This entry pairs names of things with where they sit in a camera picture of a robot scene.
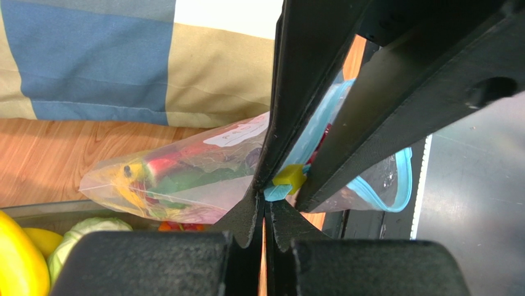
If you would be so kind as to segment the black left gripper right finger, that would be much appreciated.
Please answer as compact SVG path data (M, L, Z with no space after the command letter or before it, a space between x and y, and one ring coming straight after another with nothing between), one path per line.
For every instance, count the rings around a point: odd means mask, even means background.
M266 204L269 295L469 295L442 245L332 239L287 201Z

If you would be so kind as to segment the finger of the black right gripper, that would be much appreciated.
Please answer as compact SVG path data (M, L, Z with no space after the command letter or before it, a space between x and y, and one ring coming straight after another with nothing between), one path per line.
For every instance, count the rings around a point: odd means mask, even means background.
M252 187L278 173L340 72L370 1L284 1L277 22L270 124Z
M295 203L311 212L425 136L524 91L523 1L394 1L403 33L362 67Z

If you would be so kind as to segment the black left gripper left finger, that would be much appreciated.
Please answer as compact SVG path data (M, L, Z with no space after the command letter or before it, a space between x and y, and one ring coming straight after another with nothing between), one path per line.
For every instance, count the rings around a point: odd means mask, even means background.
M257 295L263 201L249 192L203 232L93 232L52 295Z

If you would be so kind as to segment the clear zip top bag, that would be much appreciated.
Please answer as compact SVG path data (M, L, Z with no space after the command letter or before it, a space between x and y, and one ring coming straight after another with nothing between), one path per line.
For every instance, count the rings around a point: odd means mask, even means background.
M256 171L269 114L170 145L100 162L81 180L89 199L159 221L213 224L239 201Z

